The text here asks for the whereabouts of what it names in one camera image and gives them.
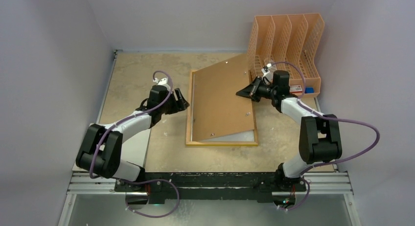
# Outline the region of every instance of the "wall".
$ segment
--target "wall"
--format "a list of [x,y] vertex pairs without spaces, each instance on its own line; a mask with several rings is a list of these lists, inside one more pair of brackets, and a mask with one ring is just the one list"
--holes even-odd
[[0,0],[0,13],[0,225],[56,225],[112,49],[86,0]]
[[321,12],[334,0],[88,0],[112,47],[243,50],[255,15]]
[[[317,61],[323,112],[377,126],[373,151],[348,170],[363,225],[413,225],[415,214],[413,0],[336,0]],[[344,157],[369,146],[374,132],[341,125]]]

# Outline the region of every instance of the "cable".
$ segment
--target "cable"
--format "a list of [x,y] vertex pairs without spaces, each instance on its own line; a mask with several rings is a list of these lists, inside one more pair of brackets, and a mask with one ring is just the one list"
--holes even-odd
[[[297,72],[300,74],[300,76],[301,76],[301,79],[302,79],[302,84],[304,85],[304,87],[305,87],[305,78],[304,78],[304,74],[301,72],[301,70],[297,67],[297,66],[295,66],[294,64],[292,64],[292,63],[290,63],[290,62],[286,62],[286,61],[280,61],[280,62],[273,62],[273,63],[271,63],[271,65],[277,65],[277,64],[287,64],[287,65],[290,65],[290,66],[292,66],[293,68],[295,68],[296,70],[297,70]],[[311,109],[311,108],[309,108],[308,106],[306,106],[306,105],[304,105],[303,103],[302,103],[302,101],[301,101],[301,98],[304,96],[304,92],[305,92],[305,90],[303,90],[302,91],[302,93],[301,93],[301,95],[298,97],[298,99],[297,99],[297,104],[300,106],[300,107],[302,107],[303,109],[305,109],[305,110],[307,110],[307,111],[309,111],[310,113],[312,113],[312,114],[314,114],[314,115],[316,115],[317,117],[319,117],[319,118],[321,118],[321,119],[324,119],[324,120],[328,120],[328,121],[337,121],[337,122],[346,122],[346,123],[352,123],[352,124],[357,124],[357,125],[362,125],[362,126],[365,126],[365,127],[369,127],[369,128],[371,128],[371,129],[373,129],[374,131],[375,131],[375,133],[376,133],[376,138],[375,138],[375,141],[368,147],[368,148],[366,148],[366,149],[364,149],[364,150],[362,150],[362,151],[360,151],[360,152],[358,152],[358,153],[356,153],[356,154],[354,154],[354,155],[352,155],[352,156],[349,156],[349,157],[347,157],[347,158],[344,158],[344,159],[339,159],[339,160],[335,160],[335,161],[332,161],[332,162],[327,162],[327,163],[318,163],[318,164],[314,164],[314,165],[312,165],[312,166],[309,166],[309,167],[307,167],[306,169],[304,169],[301,173],[300,173],[300,175],[302,176],[302,175],[304,175],[304,173],[306,173],[307,171],[309,171],[309,170],[311,170],[311,169],[313,169],[314,167],[319,167],[319,166],[325,166],[325,165],[332,165],[332,164],[338,164],[338,163],[342,163],[342,162],[345,162],[345,161],[349,161],[349,160],[352,160],[352,159],[354,159],[354,158],[357,158],[357,157],[359,157],[359,156],[361,156],[361,155],[363,155],[363,154],[365,154],[365,153],[367,153],[367,152],[369,152],[371,149],[373,149],[376,145],[377,145],[377,143],[379,142],[379,139],[380,139],[380,132],[379,132],[379,130],[375,127],[375,126],[373,126],[373,125],[371,125],[371,124],[368,124],[368,123],[365,123],[365,122],[361,122],[361,121],[357,121],[357,120],[352,120],[352,119],[343,119],[343,118],[334,118],[334,117],[324,117],[323,115],[321,115],[321,114],[319,114],[319,113],[317,113],[317,112],[315,112],[313,109]],[[303,204],[303,202],[307,199],[307,197],[308,197],[308,194],[310,193],[310,183],[308,183],[304,178],[302,178],[302,180],[307,184],[307,186],[308,186],[308,188],[307,188],[307,193],[305,194],[305,197],[302,199],[302,201],[301,202],[299,202],[298,204],[296,204],[294,207],[292,207],[292,208],[290,208],[290,209],[287,209],[287,210],[293,210],[293,209],[296,209],[297,207],[299,207],[301,204]]]
[[111,132],[111,130],[114,129],[115,127],[119,126],[120,124],[122,124],[122,123],[130,120],[130,119],[134,119],[134,118],[136,118],[138,116],[141,116],[141,115],[146,114],[146,113],[150,113],[150,112],[152,112],[152,111],[160,108],[160,106],[162,106],[169,99],[170,94],[171,94],[171,92],[173,90],[173,81],[171,80],[170,75],[168,75],[166,72],[161,71],[161,70],[156,70],[153,73],[153,80],[155,80],[155,77],[154,76],[156,75],[156,73],[163,73],[164,75],[167,76],[168,82],[170,82],[170,85],[169,85],[170,86],[170,90],[169,90],[169,93],[167,94],[166,98],[161,103],[159,103],[157,106],[155,106],[154,108],[151,108],[151,109],[149,109],[147,111],[144,111],[142,113],[130,115],[128,117],[125,117],[125,118],[121,119],[120,121],[116,122],[114,125],[112,125],[111,127],[109,127],[104,132],[104,134],[101,136],[101,139],[99,140],[98,144],[96,145],[96,149],[95,149],[95,152],[94,152],[93,157],[92,157],[92,162],[91,162],[91,166],[90,166],[90,178],[91,179],[96,179],[96,178],[99,177],[99,175],[96,175],[96,176],[93,175],[93,168],[95,166],[96,157],[98,156],[99,147],[101,147],[101,145],[104,143],[105,138]]
[[164,180],[164,179],[155,179],[155,180],[150,180],[150,181],[143,181],[143,182],[131,182],[131,181],[127,181],[127,180],[122,180],[122,179],[120,179],[121,181],[124,181],[124,182],[126,182],[126,183],[129,183],[129,184],[136,184],[136,185],[141,185],[141,184],[147,184],[147,183],[153,183],[153,182],[159,182],[159,181],[162,181],[162,182],[166,182],[166,183],[169,183],[172,187],[173,187],[173,189],[174,189],[174,191],[176,191],[176,196],[177,196],[177,201],[176,201],[176,204],[174,205],[174,207],[173,207],[173,209],[171,209],[169,212],[167,212],[167,213],[165,213],[164,215],[147,215],[147,214],[144,214],[144,213],[141,213],[141,212],[138,212],[138,211],[136,211],[136,210],[134,210],[134,209],[132,209],[129,205],[128,205],[128,202],[127,202],[127,200],[125,201],[125,205],[127,206],[127,210],[130,210],[131,212],[133,212],[133,213],[136,213],[136,214],[138,214],[138,215],[141,215],[141,216],[145,216],[145,217],[148,217],[148,218],[163,218],[163,217],[166,217],[166,216],[168,216],[168,215],[170,215],[171,213],[173,213],[175,210],[177,210],[177,208],[179,207],[179,204],[180,204],[180,196],[179,196],[179,190],[177,189],[177,187],[172,183],[172,182],[170,182],[170,181],[167,181],[167,180]]

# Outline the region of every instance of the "table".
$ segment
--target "table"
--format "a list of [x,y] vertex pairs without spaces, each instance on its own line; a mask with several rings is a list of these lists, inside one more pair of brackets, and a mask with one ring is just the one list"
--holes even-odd
[[[239,53],[119,53],[105,99],[100,123],[112,123],[129,115],[148,97],[152,74],[164,70],[170,74],[174,88],[187,96],[189,71],[226,60]],[[316,109],[315,100],[303,99]],[[259,146],[254,147],[186,147],[186,113],[163,115],[161,121],[140,134],[123,152],[142,156],[148,144],[145,169],[148,172],[267,172],[298,152],[300,126],[280,114],[263,99],[254,104]],[[317,171],[334,171],[332,166]]]

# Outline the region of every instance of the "metal frame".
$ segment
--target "metal frame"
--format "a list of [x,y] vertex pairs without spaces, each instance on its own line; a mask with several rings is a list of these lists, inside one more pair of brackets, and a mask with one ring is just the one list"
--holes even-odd
[[[117,59],[118,52],[122,50],[116,50],[114,55],[114,61],[110,73],[110,78],[106,85],[106,90],[104,93],[104,98],[101,103],[101,107],[98,112],[98,117],[96,122],[98,123],[101,118],[101,113],[104,107],[105,99],[107,97],[108,88],[114,72],[114,67]],[[320,105],[315,98],[318,111],[320,111]],[[353,226],[360,226],[360,220],[355,208],[354,199],[353,199],[353,189],[350,183],[348,173],[339,173],[337,165],[333,165],[335,172],[308,172],[304,174],[304,178],[310,182],[310,194],[341,194],[345,198],[347,210],[350,216],[350,220]],[[138,195],[138,196],[147,196],[145,192],[115,192],[115,180],[97,178],[90,179],[89,174],[84,171],[74,171],[67,190],[67,197],[65,204],[61,213],[58,226],[67,226],[69,225],[70,217],[75,205],[77,195],[107,195],[107,194],[116,194],[116,195]],[[306,192],[296,192],[297,195],[304,195]],[[273,196],[279,195],[289,195],[289,192],[273,192]]]

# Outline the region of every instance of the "wooden frame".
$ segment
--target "wooden frame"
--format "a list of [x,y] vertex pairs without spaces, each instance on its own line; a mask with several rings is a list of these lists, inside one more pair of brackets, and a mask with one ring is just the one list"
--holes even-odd
[[188,101],[190,103],[189,108],[187,109],[187,121],[186,121],[186,145],[187,146],[258,146],[258,130],[256,127],[255,121],[255,112],[254,105],[252,104],[252,111],[254,116],[254,140],[255,141],[192,141],[191,140],[191,131],[192,131],[192,113],[193,113],[193,73],[197,70],[192,69],[189,76],[189,91],[188,91]]

